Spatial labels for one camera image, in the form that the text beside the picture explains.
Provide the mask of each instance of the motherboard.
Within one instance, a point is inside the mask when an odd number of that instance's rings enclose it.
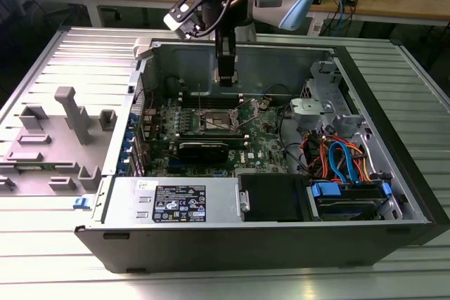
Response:
[[[146,175],[287,173],[276,131],[279,112],[263,98],[169,99],[146,111]]]

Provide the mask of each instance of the warning label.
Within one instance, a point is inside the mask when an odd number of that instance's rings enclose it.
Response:
[[[153,221],[176,223],[206,221],[205,185],[158,185]]]

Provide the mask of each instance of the power connector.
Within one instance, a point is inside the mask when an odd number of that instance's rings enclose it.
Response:
[[[356,7],[358,0],[342,0],[344,6]]]

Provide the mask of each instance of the circuit board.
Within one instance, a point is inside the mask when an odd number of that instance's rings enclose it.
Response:
[[[259,110],[255,118],[255,106],[246,105],[237,110],[237,123],[245,123],[238,129],[238,133],[245,137],[244,146],[234,146],[239,140],[227,139],[230,144],[228,159],[220,164],[177,164],[178,158],[175,149],[179,141],[180,117],[187,126],[188,133],[221,132],[227,128],[224,115],[235,114],[233,110],[208,110],[205,109],[202,119],[198,110],[182,108],[168,102],[157,108],[155,118],[152,120],[153,128],[148,134],[147,142],[150,145],[151,159],[148,162],[147,176],[181,176],[181,177],[235,177],[241,173],[287,173],[288,163],[281,152],[276,131],[276,107],[264,107]]]

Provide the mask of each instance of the side panel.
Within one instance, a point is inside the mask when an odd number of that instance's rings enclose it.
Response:
[[[377,137],[380,137],[385,144],[423,214],[435,225],[431,227],[430,232],[427,233],[426,236],[418,238],[414,242],[414,244],[425,244],[450,228],[449,217],[446,215],[436,196],[433,194],[428,182],[421,174],[417,164],[413,161],[413,158],[387,118],[376,97],[373,95],[366,80],[363,78],[358,67],[347,52],[347,49],[337,47],[336,51],[346,75],[348,76],[349,83],[347,84],[353,90],[354,94],[359,97],[364,106],[364,110],[367,111],[368,116],[371,117],[371,121],[376,126],[379,133]]]
[[[429,226],[104,231],[77,237],[114,273],[370,266]]]

